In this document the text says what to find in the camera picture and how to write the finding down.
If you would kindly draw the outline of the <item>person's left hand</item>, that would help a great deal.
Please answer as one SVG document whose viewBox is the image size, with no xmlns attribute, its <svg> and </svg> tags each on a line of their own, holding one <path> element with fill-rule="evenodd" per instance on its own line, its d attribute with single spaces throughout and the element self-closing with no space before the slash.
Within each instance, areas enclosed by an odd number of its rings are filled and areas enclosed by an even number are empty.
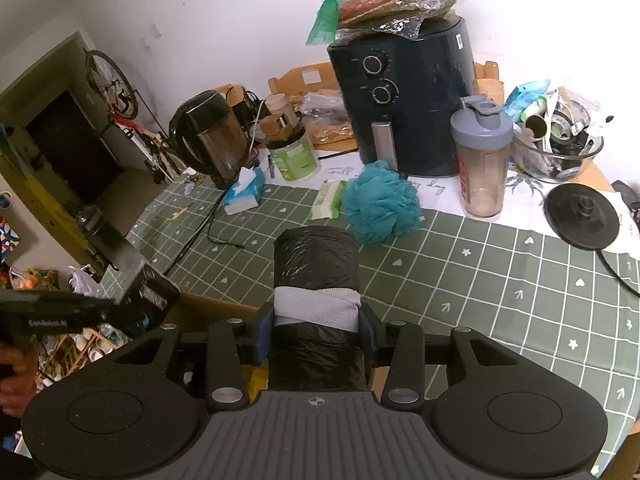
<svg viewBox="0 0 640 480">
<path fill-rule="evenodd" d="M 1 409 L 6 415 L 21 418 L 37 392 L 38 350 L 21 350 L 2 344 L 1 364 L 11 367 L 11 374 L 1 379 Z"/>
</svg>

